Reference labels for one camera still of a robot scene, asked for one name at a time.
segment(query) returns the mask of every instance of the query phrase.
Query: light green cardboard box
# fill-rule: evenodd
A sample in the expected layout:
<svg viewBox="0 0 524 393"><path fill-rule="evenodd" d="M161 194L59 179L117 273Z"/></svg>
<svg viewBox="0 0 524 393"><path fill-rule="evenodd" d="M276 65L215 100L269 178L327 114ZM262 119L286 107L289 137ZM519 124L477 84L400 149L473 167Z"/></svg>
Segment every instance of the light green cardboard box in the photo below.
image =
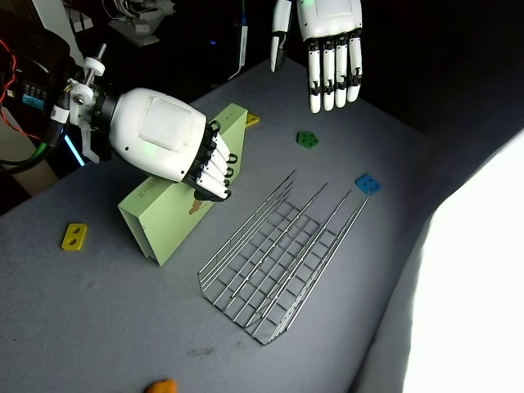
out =
<svg viewBox="0 0 524 393"><path fill-rule="evenodd" d="M240 173L246 117L247 110L235 104L229 104L215 117L223 140L238 156L237 163L230 165L234 170L231 182ZM184 183L149 177L118 205L144 255L160 266L214 204L196 201L194 191Z"/></svg>

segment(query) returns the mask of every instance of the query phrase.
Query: metal wire rack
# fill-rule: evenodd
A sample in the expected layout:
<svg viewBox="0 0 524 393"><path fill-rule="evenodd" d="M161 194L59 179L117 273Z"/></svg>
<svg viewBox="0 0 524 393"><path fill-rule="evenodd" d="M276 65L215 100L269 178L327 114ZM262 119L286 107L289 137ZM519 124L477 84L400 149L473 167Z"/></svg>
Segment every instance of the metal wire rack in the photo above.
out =
<svg viewBox="0 0 524 393"><path fill-rule="evenodd" d="M289 330L371 192L341 228L306 214L324 184L301 208L287 198L295 172L259 206L198 272L203 296L263 345Z"/></svg>

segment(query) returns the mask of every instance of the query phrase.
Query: table surface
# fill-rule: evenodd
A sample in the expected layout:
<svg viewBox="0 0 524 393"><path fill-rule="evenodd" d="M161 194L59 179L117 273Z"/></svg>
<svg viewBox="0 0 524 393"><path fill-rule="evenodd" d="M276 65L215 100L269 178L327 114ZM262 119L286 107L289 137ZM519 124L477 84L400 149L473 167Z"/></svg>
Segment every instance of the table surface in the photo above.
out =
<svg viewBox="0 0 524 393"><path fill-rule="evenodd" d="M163 378L181 392L347 391L422 225L415 190L433 147L362 100L312 115L306 84L300 65L271 75L266 62L193 103L214 116L235 102L262 120L246 131L232 199L164 268L144 259L116 207L144 179L118 160L0 218L0 391L139 392ZM299 131L319 145L296 144ZM261 346L202 297L197 271L293 169L297 205L328 182L311 212L320 219L361 174L383 189L292 329ZM89 226L81 252L60 248L72 222Z"/></svg>

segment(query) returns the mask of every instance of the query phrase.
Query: blue block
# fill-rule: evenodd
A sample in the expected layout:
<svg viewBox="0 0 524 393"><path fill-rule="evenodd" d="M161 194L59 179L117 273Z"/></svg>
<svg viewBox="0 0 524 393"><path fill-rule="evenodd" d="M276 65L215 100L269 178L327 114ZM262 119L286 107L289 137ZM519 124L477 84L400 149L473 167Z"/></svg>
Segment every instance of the blue block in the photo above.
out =
<svg viewBox="0 0 524 393"><path fill-rule="evenodd" d="M355 184L364 194L368 194L371 191L371 194L379 192L382 189L382 185L368 174L361 176L355 180Z"/></svg>

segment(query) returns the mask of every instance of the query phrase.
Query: green box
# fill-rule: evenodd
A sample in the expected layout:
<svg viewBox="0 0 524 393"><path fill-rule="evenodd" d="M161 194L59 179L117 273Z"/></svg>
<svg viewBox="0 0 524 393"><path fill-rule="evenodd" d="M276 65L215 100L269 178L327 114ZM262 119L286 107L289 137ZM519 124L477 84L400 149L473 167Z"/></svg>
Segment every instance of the green box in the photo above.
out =
<svg viewBox="0 0 524 393"><path fill-rule="evenodd" d="M229 150L238 156L231 182L240 173L247 110L229 104L216 117ZM214 204L196 201L191 187L149 177L121 203L120 213L146 257L162 266Z"/></svg>

